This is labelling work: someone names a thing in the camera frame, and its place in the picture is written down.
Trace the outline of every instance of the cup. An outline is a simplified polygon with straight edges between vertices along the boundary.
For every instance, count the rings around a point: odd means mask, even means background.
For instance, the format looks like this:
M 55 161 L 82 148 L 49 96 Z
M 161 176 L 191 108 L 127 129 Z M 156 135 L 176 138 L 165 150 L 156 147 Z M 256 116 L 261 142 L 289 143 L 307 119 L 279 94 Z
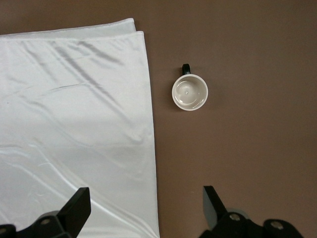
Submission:
M 208 87 L 205 81 L 190 73 L 189 64 L 183 64 L 183 76 L 178 78 L 172 88 L 175 104 L 186 111 L 194 111 L 205 104 L 208 97 Z

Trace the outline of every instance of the mug rim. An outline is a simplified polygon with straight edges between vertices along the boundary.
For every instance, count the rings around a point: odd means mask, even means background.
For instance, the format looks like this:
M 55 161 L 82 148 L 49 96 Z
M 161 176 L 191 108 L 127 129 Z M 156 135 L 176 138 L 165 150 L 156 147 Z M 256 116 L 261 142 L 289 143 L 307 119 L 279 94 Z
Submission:
M 196 108 L 191 108 L 191 109 L 186 109 L 186 108 L 184 108 L 184 107 L 182 107 L 181 105 L 178 104 L 178 102 L 177 102 L 176 99 L 175 99 L 175 93 L 174 93 L 174 91 L 175 91 L 175 88 L 176 88 L 176 84 L 177 84 L 180 80 L 182 80 L 183 78 L 186 78 L 186 77 L 189 77 L 189 76 L 194 77 L 194 78 L 198 79 L 199 81 L 201 81 L 201 82 L 203 83 L 203 85 L 204 85 L 204 87 L 205 87 L 205 89 L 206 89 L 206 97 L 205 97 L 205 100 L 204 100 L 198 107 L 196 107 Z M 205 82 L 201 77 L 199 77 L 198 75 L 195 75 L 195 74 L 192 74 L 192 73 L 188 73 L 188 74 L 185 74 L 185 75 L 180 76 L 180 77 L 175 81 L 175 83 L 174 83 L 174 85 L 173 85 L 173 87 L 172 87 L 172 98 L 173 98 L 174 103 L 175 103 L 180 109 L 185 110 L 185 111 L 194 111 L 194 110 L 197 110 L 197 109 L 201 108 L 201 107 L 205 104 L 205 102 L 207 101 L 208 94 L 209 94 L 209 92 L 208 92 L 208 86 L 207 86 L 206 82 Z

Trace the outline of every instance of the satin fabric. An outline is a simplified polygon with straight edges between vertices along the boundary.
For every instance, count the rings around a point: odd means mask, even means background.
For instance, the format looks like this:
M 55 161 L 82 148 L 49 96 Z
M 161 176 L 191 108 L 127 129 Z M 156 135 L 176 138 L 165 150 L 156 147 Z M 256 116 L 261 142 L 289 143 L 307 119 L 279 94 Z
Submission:
M 143 32 L 133 19 L 0 36 L 0 224 L 23 229 L 89 187 L 81 238 L 158 238 Z

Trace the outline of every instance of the mug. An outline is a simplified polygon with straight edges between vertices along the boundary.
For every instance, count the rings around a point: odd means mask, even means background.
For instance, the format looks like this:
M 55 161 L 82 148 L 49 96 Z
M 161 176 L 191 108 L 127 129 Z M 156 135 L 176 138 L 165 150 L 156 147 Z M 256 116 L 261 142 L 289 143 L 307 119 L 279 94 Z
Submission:
M 208 97 L 208 87 L 205 81 L 191 74 L 189 64 L 183 64 L 183 76 L 178 78 L 172 88 L 175 104 L 186 111 L 194 111 L 205 104 Z

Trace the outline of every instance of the bolt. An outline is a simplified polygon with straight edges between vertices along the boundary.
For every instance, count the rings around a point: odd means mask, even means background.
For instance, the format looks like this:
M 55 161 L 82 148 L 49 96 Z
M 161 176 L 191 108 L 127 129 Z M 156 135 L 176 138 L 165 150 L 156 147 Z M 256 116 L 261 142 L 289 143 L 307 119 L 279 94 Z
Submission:
M 44 220 L 41 221 L 41 225 L 46 225 L 46 224 L 50 223 L 50 221 L 51 220 L 49 218 L 44 219 Z
M 1 235 L 1 234 L 4 234 L 5 232 L 6 232 L 6 228 L 1 228 L 1 229 L 0 229 L 0 235 Z
M 240 220 L 239 215 L 238 215 L 238 214 L 235 214 L 235 213 L 230 214 L 229 217 L 230 217 L 233 221 L 236 221 L 236 222 L 238 222 L 238 221 Z
M 279 229 L 279 230 L 284 228 L 283 225 L 278 221 L 271 222 L 271 226 L 273 226 L 274 228 Z

